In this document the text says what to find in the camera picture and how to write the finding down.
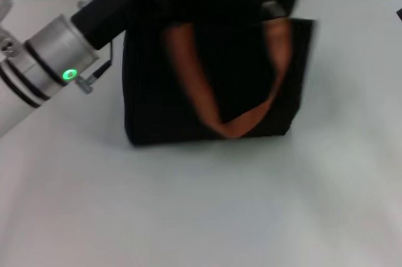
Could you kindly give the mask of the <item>black bag with orange handles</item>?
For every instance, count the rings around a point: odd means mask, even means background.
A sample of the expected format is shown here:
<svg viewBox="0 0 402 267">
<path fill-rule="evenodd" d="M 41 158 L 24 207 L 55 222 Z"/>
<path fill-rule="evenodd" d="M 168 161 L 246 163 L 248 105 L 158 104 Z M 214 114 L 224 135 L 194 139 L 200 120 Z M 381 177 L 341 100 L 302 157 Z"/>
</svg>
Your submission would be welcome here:
<svg viewBox="0 0 402 267">
<path fill-rule="evenodd" d="M 286 18 L 265 20 L 276 1 Z M 176 0 L 126 30 L 124 128 L 135 146 L 282 136 L 300 108 L 314 21 L 297 0 Z"/>
</svg>

